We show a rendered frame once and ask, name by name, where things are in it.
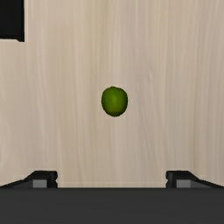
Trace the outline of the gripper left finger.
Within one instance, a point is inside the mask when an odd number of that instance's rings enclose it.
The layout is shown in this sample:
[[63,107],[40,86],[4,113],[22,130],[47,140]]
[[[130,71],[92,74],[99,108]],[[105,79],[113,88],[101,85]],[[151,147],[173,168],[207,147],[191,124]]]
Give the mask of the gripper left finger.
[[56,171],[34,171],[24,179],[1,185],[1,188],[57,188]]

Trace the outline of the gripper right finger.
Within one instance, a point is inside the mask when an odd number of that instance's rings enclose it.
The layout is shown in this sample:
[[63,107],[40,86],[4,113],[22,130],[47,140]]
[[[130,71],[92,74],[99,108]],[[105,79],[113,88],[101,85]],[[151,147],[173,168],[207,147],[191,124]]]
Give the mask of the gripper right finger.
[[199,179],[189,171],[167,171],[167,188],[222,188],[222,185]]

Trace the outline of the green lime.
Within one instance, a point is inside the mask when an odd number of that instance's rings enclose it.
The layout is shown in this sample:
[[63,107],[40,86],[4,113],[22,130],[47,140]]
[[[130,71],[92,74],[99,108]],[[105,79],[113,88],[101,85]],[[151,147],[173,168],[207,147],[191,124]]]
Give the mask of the green lime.
[[104,112],[113,117],[122,115],[128,107],[128,95],[119,87],[108,87],[101,95]]

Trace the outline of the cabinet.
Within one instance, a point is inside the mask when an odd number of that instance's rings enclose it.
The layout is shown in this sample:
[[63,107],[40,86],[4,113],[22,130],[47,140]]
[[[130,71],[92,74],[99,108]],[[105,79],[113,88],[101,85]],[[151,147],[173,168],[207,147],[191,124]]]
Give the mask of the cabinet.
[[0,39],[25,41],[25,0],[0,0]]

